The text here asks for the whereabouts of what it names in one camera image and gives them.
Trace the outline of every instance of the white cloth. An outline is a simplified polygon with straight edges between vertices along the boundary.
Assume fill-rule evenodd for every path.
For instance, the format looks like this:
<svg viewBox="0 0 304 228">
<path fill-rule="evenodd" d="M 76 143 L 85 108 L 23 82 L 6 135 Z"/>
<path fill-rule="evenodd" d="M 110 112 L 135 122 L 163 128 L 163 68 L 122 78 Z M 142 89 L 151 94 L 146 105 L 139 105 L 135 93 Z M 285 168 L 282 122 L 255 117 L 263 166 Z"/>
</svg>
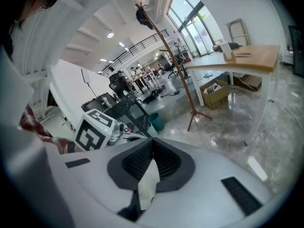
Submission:
<svg viewBox="0 0 304 228">
<path fill-rule="evenodd" d="M 156 184 L 160 182 L 157 164 L 153 159 L 138 183 L 138 196 L 141 210 L 147 210 L 156 196 Z"/>
</svg>

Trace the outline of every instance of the black and white marker cube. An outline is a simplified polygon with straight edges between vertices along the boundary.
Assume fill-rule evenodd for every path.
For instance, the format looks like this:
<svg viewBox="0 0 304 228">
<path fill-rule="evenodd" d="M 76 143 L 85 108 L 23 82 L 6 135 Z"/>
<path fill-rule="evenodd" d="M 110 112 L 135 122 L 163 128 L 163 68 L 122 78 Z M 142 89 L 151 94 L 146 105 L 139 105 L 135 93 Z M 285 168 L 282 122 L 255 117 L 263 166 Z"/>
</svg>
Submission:
<svg viewBox="0 0 304 228">
<path fill-rule="evenodd" d="M 93 109 L 84 113 L 75 133 L 75 143 L 84 151 L 104 148 L 114 129 L 115 119 Z"/>
</svg>

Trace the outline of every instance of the glass railing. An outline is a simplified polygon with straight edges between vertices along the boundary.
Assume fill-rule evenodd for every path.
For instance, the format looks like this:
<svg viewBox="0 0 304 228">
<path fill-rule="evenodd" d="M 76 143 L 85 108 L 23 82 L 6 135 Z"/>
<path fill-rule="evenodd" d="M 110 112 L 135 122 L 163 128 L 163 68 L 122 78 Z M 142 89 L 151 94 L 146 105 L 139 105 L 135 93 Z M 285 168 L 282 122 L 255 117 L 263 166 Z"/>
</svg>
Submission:
<svg viewBox="0 0 304 228">
<path fill-rule="evenodd" d="M 166 29 L 161 31 L 161 34 L 164 38 L 168 38 L 169 34 Z M 112 63 L 106 66 L 100 75 L 102 76 L 109 76 L 111 72 L 119 68 L 123 63 L 125 63 L 130 58 L 134 57 L 136 54 L 140 53 L 141 51 L 145 50 L 149 46 L 161 41 L 161 38 L 158 34 L 154 34 L 141 42 L 137 43 L 136 45 L 129 48 L 128 51 L 125 51 L 120 56 L 118 56 Z"/>
</svg>

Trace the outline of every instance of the wooden desk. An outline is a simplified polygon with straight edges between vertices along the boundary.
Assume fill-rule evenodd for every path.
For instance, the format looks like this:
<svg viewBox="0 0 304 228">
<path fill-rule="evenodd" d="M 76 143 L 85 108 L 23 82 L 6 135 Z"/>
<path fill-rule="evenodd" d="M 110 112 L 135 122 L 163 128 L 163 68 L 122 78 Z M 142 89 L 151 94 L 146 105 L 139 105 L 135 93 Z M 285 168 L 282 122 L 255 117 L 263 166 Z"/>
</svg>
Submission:
<svg viewBox="0 0 304 228">
<path fill-rule="evenodd" d="M 233 52 L 235 54 L 251 53 L 251 57 L 237 57 L 234 61 L 225 61 L 222 53 L 215 53 L 194 59 L 191 62 L 184 64 L 185 68 L 187 68 L 190 72 L 201 106 L 204 106 L 204 101 L 200 92 L 198 79 L 195 75 L 196 70 L 221 70 L 262 77 L 261 94 L 256 117 L 252 128 L 245 139 L 245 143 L 247 145 L 251 142 L 261 123 L 265 106 L 268 100 L 270 78 L 273 72 L 275 73 L 276 80 L 272 101 L 275 100 L 280 75 L 279 51 L 280 47 L 275 45 L 244 46 L 233 50 Z M 232 73 L 230 73 L 230 81 L 233 85 Z"/>
</svg>

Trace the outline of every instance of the plaid shirt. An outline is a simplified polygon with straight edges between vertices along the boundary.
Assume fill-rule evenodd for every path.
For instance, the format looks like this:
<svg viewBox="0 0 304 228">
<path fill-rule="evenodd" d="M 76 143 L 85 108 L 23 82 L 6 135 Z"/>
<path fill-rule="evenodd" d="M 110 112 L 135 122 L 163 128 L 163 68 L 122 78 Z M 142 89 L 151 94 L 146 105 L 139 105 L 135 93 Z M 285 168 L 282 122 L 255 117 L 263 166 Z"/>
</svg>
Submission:
<svg viewBox="0 0 304 228">
<path fill-rule="evenodd" d="M 23 113 L 19 126 L 25 131 L 34 132 L 38 137 L 44 141 L 53 143 L 57 146 L 61 154 L 68 152 L 80 151 L 78 147 L 75 148 L 75 143 L 69 139 L 53 137 L 45 128 L 40 124 L 35 116 L 30 105 L 27 105 Z"/>
</svg>

